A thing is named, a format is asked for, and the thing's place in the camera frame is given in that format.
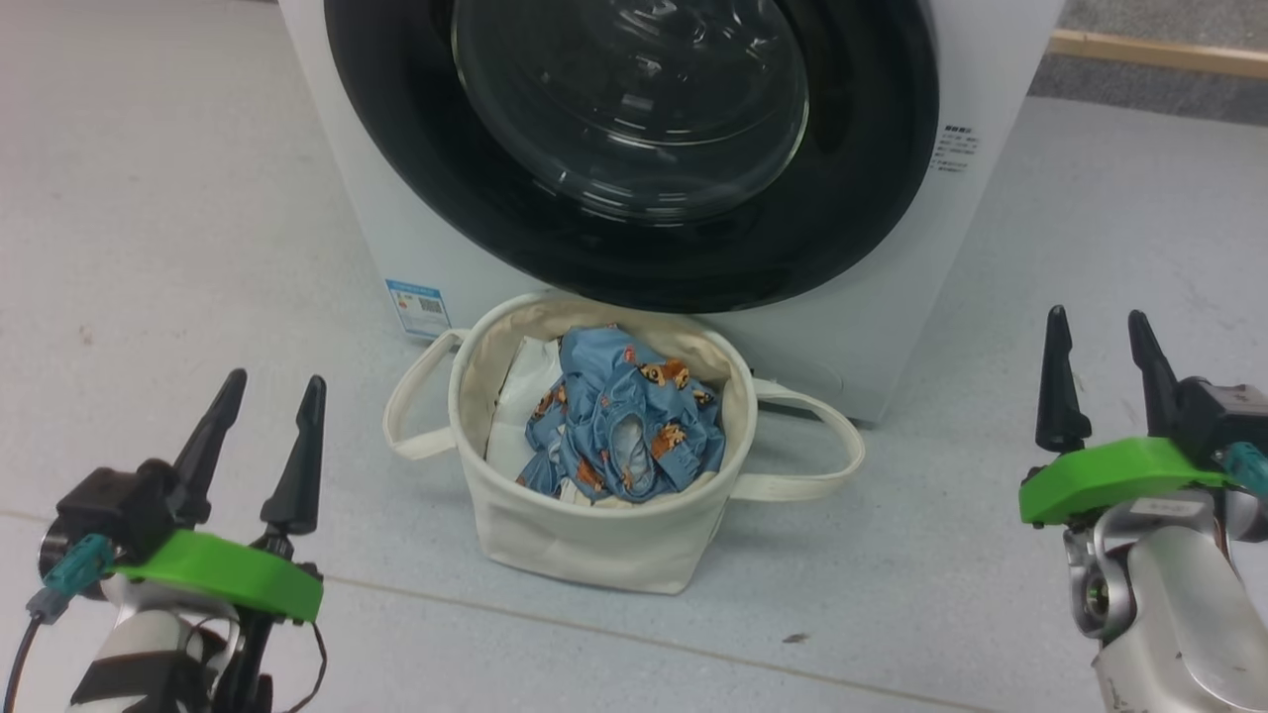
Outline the white front-load washing machine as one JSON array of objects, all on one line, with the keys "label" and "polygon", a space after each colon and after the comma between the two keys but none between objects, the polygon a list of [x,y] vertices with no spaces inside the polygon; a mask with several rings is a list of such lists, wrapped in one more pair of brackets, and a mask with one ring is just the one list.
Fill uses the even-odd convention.
[{"label": "white front-load washing machine", "polygon": [[[824,400],[850,417],[883,420],[1064,3],[924,0],[940,72],[932,148],[943,126],[973,127],[980,141],[973,167],[965,174],[931,171],[929,159],[896,228],[823,285],[749,310],[683,315],[721,332],[758,377]],[[470,329],[498,304],[530,292],[554,289],[602,302],[502,263],[421,199],[385,161],[346,95],[328,46],[325,0],[279,5],[384,284],[407,280],[437,289],[451,329]]]}]

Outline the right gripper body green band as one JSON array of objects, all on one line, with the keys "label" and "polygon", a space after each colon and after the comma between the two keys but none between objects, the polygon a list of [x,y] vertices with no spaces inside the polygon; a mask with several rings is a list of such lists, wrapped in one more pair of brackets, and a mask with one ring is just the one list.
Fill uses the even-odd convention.
[{"label": "right gripper body green band", "polygon": [[1156,497],[1192,483],[1231,487],[1222,469],[1193,466],[1165,438],[1134,436],[1058,455],[1019,483],[1019,521],[1064,525],[1088,513],[1141,497]]}]

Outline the black round glass door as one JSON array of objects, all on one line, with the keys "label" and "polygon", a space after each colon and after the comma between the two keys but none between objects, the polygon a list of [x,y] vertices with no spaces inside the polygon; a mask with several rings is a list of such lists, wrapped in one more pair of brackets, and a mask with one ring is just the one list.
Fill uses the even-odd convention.
[{"label": "black round glass door", "polygon": [[445,221],[596,301],[725,313],[869,256],[915,199],[924,0],[325,0],[361,126]]}]

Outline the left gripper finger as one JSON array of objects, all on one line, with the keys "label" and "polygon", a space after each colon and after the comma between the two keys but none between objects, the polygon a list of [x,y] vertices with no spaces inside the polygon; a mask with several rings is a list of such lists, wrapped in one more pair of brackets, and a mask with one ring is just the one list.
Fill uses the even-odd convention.
[{"label": "left gripper finger", "polygon": [[172,461],[178,490],[172,492],[172,519],[178,525],[202,525],[210,516],[208,491],[216,474],[228,430],[235,426],[249,388],[249,372],[230,370],[217,396],[205,411],[185,447]]},{"label": "left gripper finger", "polygon": [[309,535],[320,519],[327,383],[312,376],[297,411],[297,438],[281,478],[260,510],[268,532]]}]

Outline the small black text label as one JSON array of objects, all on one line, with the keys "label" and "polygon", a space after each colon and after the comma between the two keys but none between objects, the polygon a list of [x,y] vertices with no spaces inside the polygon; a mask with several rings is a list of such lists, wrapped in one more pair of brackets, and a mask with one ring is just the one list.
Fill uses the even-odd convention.
[{"label": "small black text label", "polygon": [[943,126],[932,148],[929,170],[965,174],[978,159],[979,148],[978,131],[973,127]]}]

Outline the blue energy label sticker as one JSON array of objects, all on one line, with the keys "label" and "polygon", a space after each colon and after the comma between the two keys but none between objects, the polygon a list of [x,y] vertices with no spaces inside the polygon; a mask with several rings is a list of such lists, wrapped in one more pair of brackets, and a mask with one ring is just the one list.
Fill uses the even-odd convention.
[{"label": "blue energy label sticker", "polygon": [[451,329],[448,306],[437,289],[387,279],[385,291],[392,297],[399,326],[406,334],[435,339]]}]

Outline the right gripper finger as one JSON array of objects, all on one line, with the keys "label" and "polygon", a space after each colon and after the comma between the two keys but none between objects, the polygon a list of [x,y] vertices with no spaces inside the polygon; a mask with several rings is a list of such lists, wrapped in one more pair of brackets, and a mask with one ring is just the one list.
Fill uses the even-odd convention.
[{"label": "right gripper finger", "polygon": [[1090,419],[1079,406],[1069,362],[1073,348],[1066,311],[1055,304],[1047,315],[1040,370],[1040,391],[1033,422],[1033,443],[1050,453],[1071,453],[1092,436]]},{"label": "right gripper finger", "polygon": [[1178,381],[1141,310],[1129,312],[1129,350],[1141,374],[1148,435],[1167,438],[1178,417]]}]

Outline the white cloth in basket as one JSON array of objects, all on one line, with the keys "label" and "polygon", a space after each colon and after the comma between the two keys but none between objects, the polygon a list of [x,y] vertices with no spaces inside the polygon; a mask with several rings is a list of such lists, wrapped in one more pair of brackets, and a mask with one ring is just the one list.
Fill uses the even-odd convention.
[{"label": "white cloth in basket", "polygon": [[525,429],[547,389],[560,378],[559,340],[541,343],[524,337],[510,362],[510,369],[489,422],[484,461],[507,481],[515,481],[535,450]]}]

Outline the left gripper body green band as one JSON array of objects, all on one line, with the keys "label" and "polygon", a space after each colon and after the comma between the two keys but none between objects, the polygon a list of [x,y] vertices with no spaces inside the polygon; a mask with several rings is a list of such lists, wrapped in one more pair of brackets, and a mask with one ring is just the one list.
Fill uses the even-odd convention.
[{"label": "left gripper body green band", "polygon": [[317,620],[323,582],[295,562],[202,532],[175,532],[139,565],[115,565],[114,605],[131,615],[176,606],[223,613],[262,612],[285,620]]}]

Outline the cream canvas laundry basket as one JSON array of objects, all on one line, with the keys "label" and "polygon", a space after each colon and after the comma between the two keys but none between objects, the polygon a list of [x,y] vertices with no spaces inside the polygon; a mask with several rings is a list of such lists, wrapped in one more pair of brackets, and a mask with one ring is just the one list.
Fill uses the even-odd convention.
[{"label": "cream canvas laundry basket", "polygon": [[[484,461],[495,401],[519,343],[524,337],[549,343],[571,329],[607,325],[619,326],[661,356],[678,356],[697,381],[721,396],[723,464],[685,494],[639,506],[583,506],[507,481]],[[795,401],[817,414],[844,447],[844,463],[819,474],[743,472],[758,403],[765,400]],[[753,378],[733,344],[701,322],[554,291],[515,297],[484,313],[474,329],[451,329],[435,337],[385,402],[383,428],[391,448],[411,461],[458,450],[481,551],[489,559],[576,584],[648,594],[678,594],[689,586],[729,501],[828,496],[858,469],[865,455],[862,436],[842,414]]]}]

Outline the blue bear-print garment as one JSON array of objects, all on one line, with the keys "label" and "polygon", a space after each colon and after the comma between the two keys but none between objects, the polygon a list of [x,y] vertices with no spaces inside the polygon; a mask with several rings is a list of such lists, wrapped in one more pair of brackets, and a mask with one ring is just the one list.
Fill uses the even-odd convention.
[{"label": "blue bear-print garment", "polygon": [[583,506],[639,506],[719,472],[723,400],[678,356],[616,325],[558,339],[559,376],[525,425],[530,491]]}]

